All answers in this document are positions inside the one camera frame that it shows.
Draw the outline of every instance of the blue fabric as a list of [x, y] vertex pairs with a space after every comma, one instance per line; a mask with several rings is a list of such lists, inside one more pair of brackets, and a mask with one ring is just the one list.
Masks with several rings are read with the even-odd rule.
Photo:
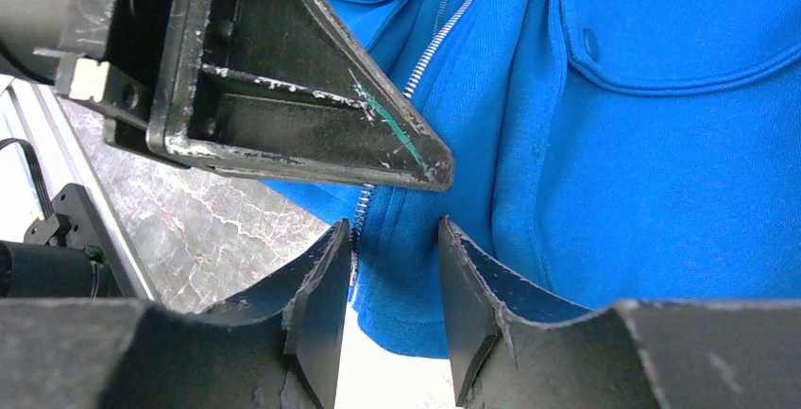
[[[399, 87], [441, 27], [440, 0], [334, 1]], [[801, 0], [473, 0], [412, 99], [455, 184], [376, 189], [360, 325], [397, 353], [447, 355], [442, 215], [590, 308], [801, 298], [799, 56]], [[271, 185], [329, 222], [359, 193]]]

